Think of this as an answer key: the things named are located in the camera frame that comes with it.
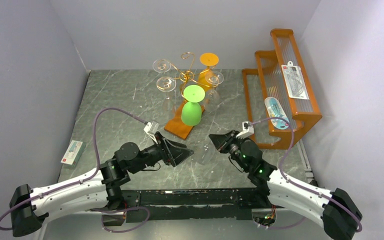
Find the green plastic goblet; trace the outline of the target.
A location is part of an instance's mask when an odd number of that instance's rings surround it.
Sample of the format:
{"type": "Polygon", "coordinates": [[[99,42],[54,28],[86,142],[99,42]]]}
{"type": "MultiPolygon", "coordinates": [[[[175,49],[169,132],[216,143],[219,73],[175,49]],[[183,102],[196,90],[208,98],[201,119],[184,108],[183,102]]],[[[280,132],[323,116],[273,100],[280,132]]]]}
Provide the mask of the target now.
{"type": "Polygon", "coordinates": [[[189,85],[183,91],[186,100],[181,112],[181,121],[187,126],[196,126],[202,118],[200,102],[205,98],[205,91],[199,85],[189,85]]]}

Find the orange plastic goblet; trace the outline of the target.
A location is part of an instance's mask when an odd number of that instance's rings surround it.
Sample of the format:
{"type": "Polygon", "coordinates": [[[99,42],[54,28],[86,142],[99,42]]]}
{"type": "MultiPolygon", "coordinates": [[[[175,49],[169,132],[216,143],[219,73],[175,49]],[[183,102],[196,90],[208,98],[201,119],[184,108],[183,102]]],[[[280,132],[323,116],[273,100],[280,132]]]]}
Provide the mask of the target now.
{"type": "Polygon", "coordinates": [[[206,74],[218,64],[219,57],[215,53],[206,52],[200,56],[199,60],[205,66],[205,69],[198,75],[197,84],[207,92],[211,85],[206,80],[206,74]]]}

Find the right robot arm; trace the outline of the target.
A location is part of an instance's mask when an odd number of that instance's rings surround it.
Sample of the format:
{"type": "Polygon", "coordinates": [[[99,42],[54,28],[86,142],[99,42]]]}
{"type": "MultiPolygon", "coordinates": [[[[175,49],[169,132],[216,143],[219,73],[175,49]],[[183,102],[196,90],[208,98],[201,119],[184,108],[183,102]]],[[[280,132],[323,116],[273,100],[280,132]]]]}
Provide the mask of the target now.
{"type": "Polygon", "coordinates": [[[238,138],[236,130],[209,134],[215,149],[235,161],[255,185],[258,206],[270,204],[293,211],[319,225],[333,240],[351,240],[362,231],[363,215],[343,189],[329,190],[300,181],[263,159],[250,138],[238,138]]]}

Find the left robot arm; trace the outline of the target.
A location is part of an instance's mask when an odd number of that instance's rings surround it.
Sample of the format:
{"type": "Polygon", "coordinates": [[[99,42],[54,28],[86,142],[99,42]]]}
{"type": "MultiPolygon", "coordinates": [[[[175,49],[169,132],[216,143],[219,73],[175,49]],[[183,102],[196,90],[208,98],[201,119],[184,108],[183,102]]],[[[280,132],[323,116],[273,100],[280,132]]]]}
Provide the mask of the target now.
{"type": "Polygon", "coordinates": [[[126,142],[111,159],[83,175],[45,187],[22,184],[9,203],[12,235],[29,235],[44,223],[82,210],[115,211],[125,206],[121,186],[131,180],[129,174],[144,171],[159,161],[176,167],[193,153],[185,144],[156,133],[153,145],[139,149],[136,143],[126,142]]]}

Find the blue packaged item on shelf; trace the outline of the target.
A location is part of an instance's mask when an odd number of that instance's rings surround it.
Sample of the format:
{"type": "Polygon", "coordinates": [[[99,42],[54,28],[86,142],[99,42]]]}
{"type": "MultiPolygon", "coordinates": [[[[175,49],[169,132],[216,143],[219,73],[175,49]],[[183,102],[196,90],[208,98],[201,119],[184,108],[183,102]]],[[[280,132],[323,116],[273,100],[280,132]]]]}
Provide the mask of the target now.
{"type": "Polygon", "coordinates": [[[267,97],[264,100],[264,104],[269,117],[272,118],[270,121],[273,126],[278,130],[286,130],[289,127],[290,121],[278,99],[267,97]]]}

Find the orange wooden tiered shelf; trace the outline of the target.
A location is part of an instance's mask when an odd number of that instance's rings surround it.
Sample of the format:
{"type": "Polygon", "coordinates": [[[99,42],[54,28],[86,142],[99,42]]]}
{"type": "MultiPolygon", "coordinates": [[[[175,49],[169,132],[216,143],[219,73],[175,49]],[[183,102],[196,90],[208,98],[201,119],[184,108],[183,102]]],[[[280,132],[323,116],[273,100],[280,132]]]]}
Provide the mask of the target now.
{"type": "Polygon", "coordinates": [[[286,150],[290,143],[298,143],[312,127],[322,118],[315,93],[311,86],[304,61],[301,57],[297,41],[292,29],[274,28],[270,31],[273,40],[273,50],[258,50],[254,53],[256,68],[242,69],[242,80],[246,102],[247,119],[254,121],[248,76],[257,76],[258,89],[264,99],[273,97],[277,99],[290,122],[293,132],[278,129],[268,121],[268,134],[277,137],[274,143],[259,142],[261,149],[286,150]],[[301,84],[292,82],[290,85],[284,78],[284,71],[288,64],[297,67],[302,77],[301,84]]]}

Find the white packaged item on shelf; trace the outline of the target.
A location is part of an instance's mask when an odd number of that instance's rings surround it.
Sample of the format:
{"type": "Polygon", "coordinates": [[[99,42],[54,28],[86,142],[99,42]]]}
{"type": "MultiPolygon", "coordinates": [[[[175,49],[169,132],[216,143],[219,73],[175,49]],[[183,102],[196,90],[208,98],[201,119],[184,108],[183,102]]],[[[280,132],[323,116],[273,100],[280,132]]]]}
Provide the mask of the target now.
{"type": "Polygon", "coordinates": [[[281,70],[288,96],[292,99],[309,100],[301,67],[288,61],[287,64],[281,65],[281,70]]]}

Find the small blue white packet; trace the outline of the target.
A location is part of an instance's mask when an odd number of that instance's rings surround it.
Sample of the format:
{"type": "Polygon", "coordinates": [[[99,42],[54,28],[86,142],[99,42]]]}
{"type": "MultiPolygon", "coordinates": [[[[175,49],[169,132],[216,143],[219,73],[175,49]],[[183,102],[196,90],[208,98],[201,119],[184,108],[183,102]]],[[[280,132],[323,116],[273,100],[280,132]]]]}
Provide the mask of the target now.
{"type": "Polygon", "coordinates": [[[72,140],[65,151],[60,163],[63,165],[75,166],[85,149],[83,141],[72,140]]]}

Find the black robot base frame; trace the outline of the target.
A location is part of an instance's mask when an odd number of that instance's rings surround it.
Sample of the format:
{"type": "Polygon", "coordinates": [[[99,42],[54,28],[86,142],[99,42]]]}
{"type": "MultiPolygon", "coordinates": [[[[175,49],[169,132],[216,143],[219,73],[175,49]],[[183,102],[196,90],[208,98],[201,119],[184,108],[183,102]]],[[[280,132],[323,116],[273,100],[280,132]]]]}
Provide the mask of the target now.
{"type": "Polygon", "coordinates": [[[104,213],[104,227],[149,221],[224,219],[251,220],[271,214],[275,207],[257,199],[253,187],[123,190],[124,203],[115,213],[104,213]]]}

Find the aluminium frame rail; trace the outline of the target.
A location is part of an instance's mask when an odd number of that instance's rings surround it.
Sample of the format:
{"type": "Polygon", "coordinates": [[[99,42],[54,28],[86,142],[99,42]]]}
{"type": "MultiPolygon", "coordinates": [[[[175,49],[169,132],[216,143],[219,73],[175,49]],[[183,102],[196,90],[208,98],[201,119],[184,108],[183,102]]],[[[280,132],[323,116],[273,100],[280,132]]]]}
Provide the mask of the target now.
{"type": "Polygon", "coordinates": [[[312,185],[312,186],[318,187],[319,185],[318,185],[318,182],[315,179],[312,167],[310,165],[310,162],[309,162],[309,159],[308,159],[308,155],[307,155],[307,152],[306,152],[303,140],[302,139],[299,140],[296,145],[298,146],[298,150],[299,150],[300,157],[301,157],[301,160],[302,160],[302,164],[303,164],[303,167],[304,167],[304,174],[305,174],[306,182],[308,184],[312,185]]]}

